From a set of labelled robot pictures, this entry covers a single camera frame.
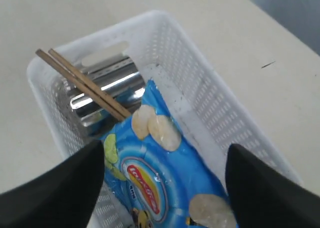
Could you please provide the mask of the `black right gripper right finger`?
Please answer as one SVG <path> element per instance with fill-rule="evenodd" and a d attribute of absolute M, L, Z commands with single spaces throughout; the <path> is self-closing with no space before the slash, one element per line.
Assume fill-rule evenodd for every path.
<path fill-rule="evenodd" d="M 225 168 L 230 205 L 239 227 L 319 227 L 320 198 L 231 144 Z"/>

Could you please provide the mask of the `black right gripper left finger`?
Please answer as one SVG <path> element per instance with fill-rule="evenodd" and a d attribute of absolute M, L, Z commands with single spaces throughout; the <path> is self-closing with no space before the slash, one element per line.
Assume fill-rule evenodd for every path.
<path fill-rule="evenodd" d="M 1 227 L 87 227 L 104 180 L 92 141 L 52 170 L 0 195 Z"/>

